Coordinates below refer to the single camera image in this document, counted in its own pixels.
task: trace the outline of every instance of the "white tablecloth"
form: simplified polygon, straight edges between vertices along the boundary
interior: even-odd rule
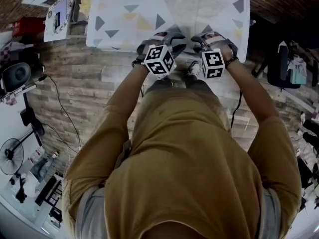
[[[249,0],[93,0],[87,46],[136,51],[142,40],[168,28],[180,29],[187,40],[215,30],[237,45],[244,62],[249,14]]]

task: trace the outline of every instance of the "mustard yellow shirt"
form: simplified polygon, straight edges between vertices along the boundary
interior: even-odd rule
[[[232,138],[215,95],[158,90],[143,98],[130,156],[114,169],[127,140],[127,122],[106,107],[64,179],[63,221],[73,235],[81,196],[100,183],[110,239],[139,239],[165,221],[208,239],[255,238],[263,186],[279,197],[281,237],[297,214],[300,175],[280,118],[260,125],[247,153]]]

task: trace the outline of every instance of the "table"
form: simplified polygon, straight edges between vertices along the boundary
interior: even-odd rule
[[[215,30],[237,45],[244,62],[249,19],[249,0],[92,0],[87,46],[135,51],[142,40],[169,28],[187,40]],[[188,41],[184,53],[194,55],[191,45]]]
[[[59,4],[63,0],[57,0],[48,10],[48,13],[46,15],[45,19],[45,30],[44,30],[44,42],[49,41],[56,41],[56,40],[64,40],[69,38],[69,28],[70,28],[70,22],[71,22],[71,14],[72,14],[72,8],[73,8],[73,1],[72,0],[65,0],[66,1],[66,20],[63,22],[60,22],[60,26],[57,27],[55,30],[54,24],[54,9],[57,4]]]

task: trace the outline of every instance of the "red object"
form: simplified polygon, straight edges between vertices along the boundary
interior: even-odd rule
[[[17,36],[34,36],[45,29],[45,18],[25,18],[13,23],[13,37]]]

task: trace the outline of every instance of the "yellow triangle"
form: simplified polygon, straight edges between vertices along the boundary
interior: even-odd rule
[[[126,18],[127,20],[132,20],[133,18],[135,18],[136,15],[137,13],[124,13],[123,17]]]
[[[153,30],[152,26],[142,17],[142,15],[139,15],[138,18],[138,30]]]
[[[128,40],[125,40],[122,43],[122,49],[130,49],[130,48],[132,48],[132,44]]]
[[[98,9],[105,9],[106,5],[104,3],[100,3]]]
[[[238,38],[238,39],[241,39],[242,35],[243,35],[243,30],[241,29],[235,29],[235,36]]]

